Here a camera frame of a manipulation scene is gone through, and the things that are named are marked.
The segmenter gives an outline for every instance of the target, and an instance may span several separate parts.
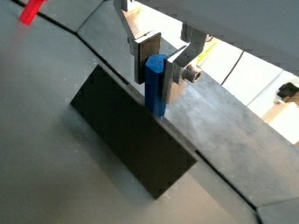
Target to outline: gray table surface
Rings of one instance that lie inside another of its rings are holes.
[[[111,1],[98,7],[79,35],[143,93],[134,82],[134,57]],[[170,53],[174,47],[163,44],[162,53]],[[257,207],[299,197],[298,148],[209,75],[187,85],[166,118]]]
[[[289,200],[273,206],[258,209],[263,224],[298,224],[299,221],[299,199]]]
[[[20,11],[0,1],[0,223],[257,223],[201,160],[153,200],[70,106],[99,59],[42,18],[20,24]]]
[[[28,1],[30,0],[20,0],[24,4],[27,4]],[[43,4],[40,12],[75,32],[103,1],[105,0],[50,0]]]

